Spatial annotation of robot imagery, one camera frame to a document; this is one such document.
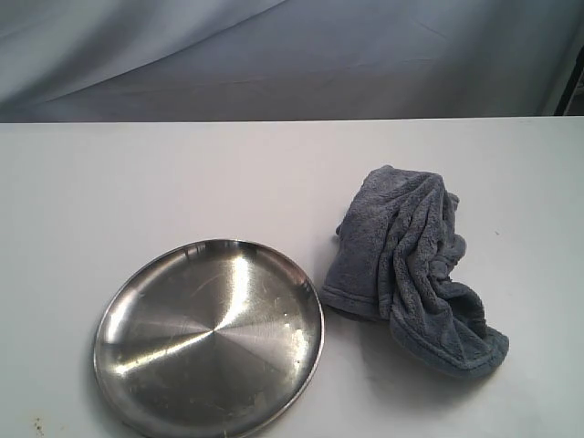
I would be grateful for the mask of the grey-blue fleece cloth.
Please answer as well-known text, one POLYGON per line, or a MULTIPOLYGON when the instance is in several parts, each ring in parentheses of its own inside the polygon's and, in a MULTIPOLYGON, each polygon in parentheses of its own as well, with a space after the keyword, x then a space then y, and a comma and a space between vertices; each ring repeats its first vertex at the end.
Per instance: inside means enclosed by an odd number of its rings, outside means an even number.
POLYGON ((458 203, 437 173, 370 172, 336 230, 319 297, 344 315, 386 323, 434 370, 479 378, 502 364, 509 339, 487 325, 479 295, 450 277, 466 250, 458 203))

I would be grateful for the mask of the round stainless steel plate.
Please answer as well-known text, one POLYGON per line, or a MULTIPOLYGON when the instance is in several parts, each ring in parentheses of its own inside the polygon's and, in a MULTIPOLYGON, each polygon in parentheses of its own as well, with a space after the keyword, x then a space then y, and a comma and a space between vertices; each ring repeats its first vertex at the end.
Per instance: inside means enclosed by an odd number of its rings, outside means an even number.
POLYGON ((247 437, 309 385, 325 319, 309 276, 259 243, 177 247, 133 274, 96 328, 100 398, 142 437, 247 437))

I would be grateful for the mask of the grey fabric backdrop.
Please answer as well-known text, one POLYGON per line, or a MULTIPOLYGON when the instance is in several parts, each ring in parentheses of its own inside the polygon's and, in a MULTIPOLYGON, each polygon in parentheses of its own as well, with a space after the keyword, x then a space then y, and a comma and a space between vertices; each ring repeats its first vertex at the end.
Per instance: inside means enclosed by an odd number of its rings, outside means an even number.
POLYGON ((548 115, 580 1, 4 1, 4 122, 548 115))

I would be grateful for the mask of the black stand at right edge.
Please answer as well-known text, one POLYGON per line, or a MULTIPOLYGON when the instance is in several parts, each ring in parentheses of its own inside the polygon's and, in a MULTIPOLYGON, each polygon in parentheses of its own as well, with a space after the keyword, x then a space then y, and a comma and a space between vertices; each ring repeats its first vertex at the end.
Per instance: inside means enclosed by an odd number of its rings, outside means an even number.
POLYGON ((582 47, 578 52, 573 68, 569 74, 566 86, 562 91, 558 105, 556 106, 553 113, 554 116, 564 116, 568 111, 569 104, 576 93, 578 83, 583 74, 583 52, 584 47, 582 47))

